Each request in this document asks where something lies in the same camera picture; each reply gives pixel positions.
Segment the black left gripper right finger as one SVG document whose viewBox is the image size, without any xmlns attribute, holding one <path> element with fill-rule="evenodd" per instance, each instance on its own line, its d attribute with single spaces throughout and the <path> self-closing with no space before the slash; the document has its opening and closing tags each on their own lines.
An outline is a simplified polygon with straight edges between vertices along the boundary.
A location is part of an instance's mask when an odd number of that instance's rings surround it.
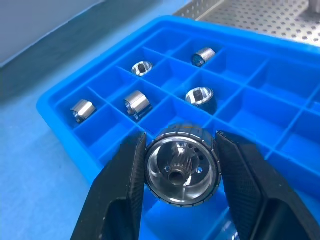
<svg viewBox="0 0 320 240">
<path fill-rule="evenodd" d="M 320 240 L 320 225 L 257 145 L 217 131 L 229 211 L 240 240 Z"/>
</svg>

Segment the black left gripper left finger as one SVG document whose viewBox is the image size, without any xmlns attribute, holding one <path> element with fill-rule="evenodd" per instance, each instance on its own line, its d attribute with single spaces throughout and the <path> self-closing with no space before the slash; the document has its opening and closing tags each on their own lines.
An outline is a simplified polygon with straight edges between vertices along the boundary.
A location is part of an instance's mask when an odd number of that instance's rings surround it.
<svg viewBox="0 0 320 240">
<path fill-rule="evenodd" d="M 147 135 L 138 131 L 93 181 L 70 240 L 139 240 Z"/>
</svg>

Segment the silver metal roller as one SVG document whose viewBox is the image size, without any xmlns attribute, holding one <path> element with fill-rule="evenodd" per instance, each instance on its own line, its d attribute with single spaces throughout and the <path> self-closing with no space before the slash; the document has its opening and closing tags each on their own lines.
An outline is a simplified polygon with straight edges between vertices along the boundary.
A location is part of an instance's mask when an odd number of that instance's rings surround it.
<svg viewBox="0 0 320 240">
<path fill-rule="evenodd" d="M 218 190 L 222 171 L 214 137 L 197 124 L 175 123 L 147 146 L 145 183 L 167 204 L 201 205 Z"/>
<path fill-rule="evenodd" d="M 193 88 L 185 95 L 184 99 L 191 105 L 212 115 L 218 108 L 214 91 L 209 87 Z"/>
<path fill-rule="evenodd" d="M 144 75 L 146 75 L 147 73 L 149 73 L 153 68 L 153 64 L 149 61 L 140 61 L 137 62 L 132 68 L 131 68 L 131 72 L 138 76 L 138 77 L 142 77 Z"/>
<path fill-rule="evenodd" d="M 96 110 L 96 107 L 91 101 L 81 99 L 74 107 L 70 109 L 75 121 L 82 123 L 87 120 Z"/>
<path fill-rule="evenodd" d="M 139 90 L 128 95 L 124 99 L 124 104 L 127 114 L 134 117 L 136 121 L 141 120 L 153 108 L 147 97 Z"/>
<path fill-rule="evenodd" d="M 191 63 L 196 67 L 202 67 L 215 55 L 216 55 L 216 52 L 212 48 L 205 47 L 192 55 Z"/>
</svg>

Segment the blue plastic compartment tray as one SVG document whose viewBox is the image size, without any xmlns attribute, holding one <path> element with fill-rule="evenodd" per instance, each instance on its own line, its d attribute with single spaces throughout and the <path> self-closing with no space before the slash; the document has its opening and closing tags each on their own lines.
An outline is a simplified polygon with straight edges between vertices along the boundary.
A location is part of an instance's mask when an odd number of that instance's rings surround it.
<svg viewBox="0 0 320 240">
<path fill-rule="evenodd" d="M 216 54 L 201 67 L 192 56 Z M 153 68 L 139 77 L 132 67 Z M 198 87 L 213 90 L 210 114 L 185 101 Z M 152 105 L 141 120 L 124 99 L 142 92 Z M 71 108 L 96 107 L 82 123 Z M 320 48 L 181 17 L 157 18 L 44 93 L 37 110 L 83 175 L 93 184 L 127 136 L 146 134 L 148 145 L 170 125 L 190 123 L 255 143 L 320 225 Z M 138 240 L 240 240 L 223 176 L 215 194 L 193 207 L 157 198 L 146 184 Z"/>
</svg>

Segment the perforated steel tray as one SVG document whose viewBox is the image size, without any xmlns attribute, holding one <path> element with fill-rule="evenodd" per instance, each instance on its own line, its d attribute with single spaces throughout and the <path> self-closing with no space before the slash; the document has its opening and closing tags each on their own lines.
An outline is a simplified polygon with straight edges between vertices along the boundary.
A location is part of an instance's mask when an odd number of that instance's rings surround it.
<svg viewBox="0 0 320 240">
<path fill-rule="evenodd" d="M 320 13 L 309 0 L 191 0 L 174 15 L 320 47 Z"/>
</svg>

